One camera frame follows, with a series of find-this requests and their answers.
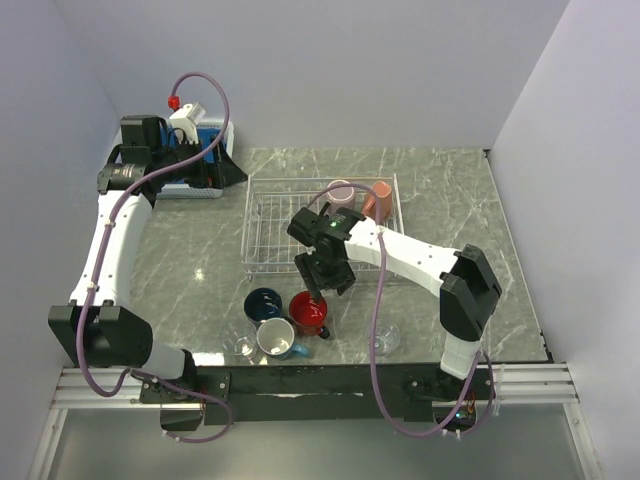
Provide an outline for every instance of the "white wall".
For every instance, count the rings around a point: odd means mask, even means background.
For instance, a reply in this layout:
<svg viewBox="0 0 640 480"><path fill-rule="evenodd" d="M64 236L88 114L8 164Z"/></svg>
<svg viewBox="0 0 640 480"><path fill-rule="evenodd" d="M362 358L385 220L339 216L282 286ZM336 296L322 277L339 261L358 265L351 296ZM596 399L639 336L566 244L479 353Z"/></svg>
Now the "white wall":
<svg viewBox="0 0 640 480"><path fill-rule="evenodd" d="M245 145L490 147L567 0L55 3L120 115L166 114L196 69Z"/></svg>
<svg viewBox="0 0 640 480"><path fill-rule="evenodd" d="M96 175L117 126L48 0L0 15L0 476L24 478L66 355L47 326L89 248Z"/></svg>
<svg viewBox="0 0 640 480"><path fill-rule="evenodd" d="M640 471L640 3L573 0L491 154L608 478Z"/></svg>

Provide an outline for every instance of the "cup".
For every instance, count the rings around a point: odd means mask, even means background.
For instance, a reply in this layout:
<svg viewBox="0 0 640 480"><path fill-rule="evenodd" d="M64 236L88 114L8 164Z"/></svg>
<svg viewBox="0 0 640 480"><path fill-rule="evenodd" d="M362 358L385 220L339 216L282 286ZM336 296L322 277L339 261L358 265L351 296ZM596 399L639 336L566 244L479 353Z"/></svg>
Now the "cup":
<svg viewBox="0 0 640 480"><path fill-rule="evenodd" d="M289 303L289 316L300 335L318 335L320 338L330 337L325 326L328 312L327 302L322 298L319 302L311 298L309 292L298 293Z"/></svg>
<svg viewBox="0 0 640 480"><path fill-rule="evenodd" d="M244 314L256 327L274 317L282 317L282 298L270 288L257 288L244 299Z"/></svg>
<svg viewBox="0 0 640 480"><path fill-rule="evenodd" d="M295 343L296 331L284 318L270 318L258 328L258 346L271 358L284 360L291 354L308 357L311 351Z"/></svg>
<svg viewBox="0 0 640 480"><path fill-rule="evenodd" d="M380 197L380 223L384 223L387 218L389 218L389 215L391 215L391 210L393 209L392 188L388 183L378 181L371 186L371 189ZM373 195L370 193L367 193L364 198L361 212L365 217L373 220L376 219L376 199L373 198Z"/></svg>
<svg viewBox="0 0 640 480"><path fill-rule="evenodd" d="M328 186L347 184L346 180L334 180ZM329 206L329 215L336 213L338 208L346 207L353 210L356 207L356 191L353 187L342 187L331 190L325 194L325 200L331 205Z"/></svg>
<svg viewBox="0 0 640 480"><path fill-rule="evenodd" d="M395 352L400 346L400 329L395 323L378 323L374 335L374 348L377 357L384 357ZM365 329L367 346L371 342L371 324Z"/></svg>
<svg viewBox="0 0 640 480"><path fill-rule="evenodd" d="M256 327L246 321L227 324L220 332L220 343L229 355L250 360L258 353Z"/></svg>

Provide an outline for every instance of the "orange mug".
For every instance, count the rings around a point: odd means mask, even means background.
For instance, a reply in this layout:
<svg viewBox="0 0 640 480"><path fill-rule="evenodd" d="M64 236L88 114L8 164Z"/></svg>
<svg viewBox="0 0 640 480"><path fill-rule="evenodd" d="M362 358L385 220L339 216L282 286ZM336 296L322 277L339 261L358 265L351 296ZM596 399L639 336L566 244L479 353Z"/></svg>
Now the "orange mug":
<svg viewBox="0 0 640 480"><path fill-rule="evenodd" d="M393 209L391 186L386 182L378 181L373 184L371 189L380 197L380 223L384 223L387 218L389 218L389 215L391 215L391 210ZM373 220L376 219L376 199L373 198L373 195L370 193L367 193L367 196L364 198L361 212L366 217L372 218Z"/></svg>

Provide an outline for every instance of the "gray floor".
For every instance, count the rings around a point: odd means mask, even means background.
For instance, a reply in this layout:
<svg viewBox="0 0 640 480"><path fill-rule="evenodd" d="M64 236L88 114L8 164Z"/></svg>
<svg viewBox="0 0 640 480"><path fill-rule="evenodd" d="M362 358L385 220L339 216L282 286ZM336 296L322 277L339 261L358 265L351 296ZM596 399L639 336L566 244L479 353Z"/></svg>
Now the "gray floor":
<svg viewBox="0 0 640 480"><path fill-rule="evenodd" d="M210 444L176 445L158 420L157 411L71 411L49 478L584 478L561 405L502 406L460 442L407 438L384 420L339 420L243 423Z"/></svg>
<svg viewBox="0 0 640 480"><path fill-rule="evenodd" d="M489 165L481 150L247 149L234 160L259 178L398 177L405 233L441 246L482 248L504 293L485 334L497 361L544 361L543 338L524 283ZM297 277L256 278L240 260L246 186L216 200L163 200L139 248L133 308L164 342L187 348L200 364L232 363L222 354L221 325L244 317L242 302L258 286L275 288L285 303L302 289ZM375 288L359 281L344 297L330 295L331 340L302 342L313 351L298 363L367 361L365 327ZM384 361L437 362L444 344L438 300L409 282L385 289L380 318L397 323L402 347ZM256 362L273 362L257 358Z"/></svg>

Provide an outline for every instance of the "dish rack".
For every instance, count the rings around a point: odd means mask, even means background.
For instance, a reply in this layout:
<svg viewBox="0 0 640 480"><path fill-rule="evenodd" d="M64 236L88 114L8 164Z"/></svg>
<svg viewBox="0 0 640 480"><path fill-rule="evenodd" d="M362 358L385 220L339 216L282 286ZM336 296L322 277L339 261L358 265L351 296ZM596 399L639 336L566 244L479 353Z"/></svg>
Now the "dish rack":
<svg viewBox="0 0 640 480"><path fill-rule="evenodd" d="M404 233L400 192L395 174L392 177L344 177L348 182L373 185L382 180L393 188L393 209L385 226ZM296 255L305 251L298 241L287 234L293 215L306 207L313 196L323 190L335 178L253 178L249 177L247 199L242 229L241 257L249 280L254 276L290 275L298 270L293 262ZM360 208L366 192L356 191L356 208ZM316 213L322 208L318 199L311 209ZM379 267L351 262L354 272L378 271Z"/></svg>

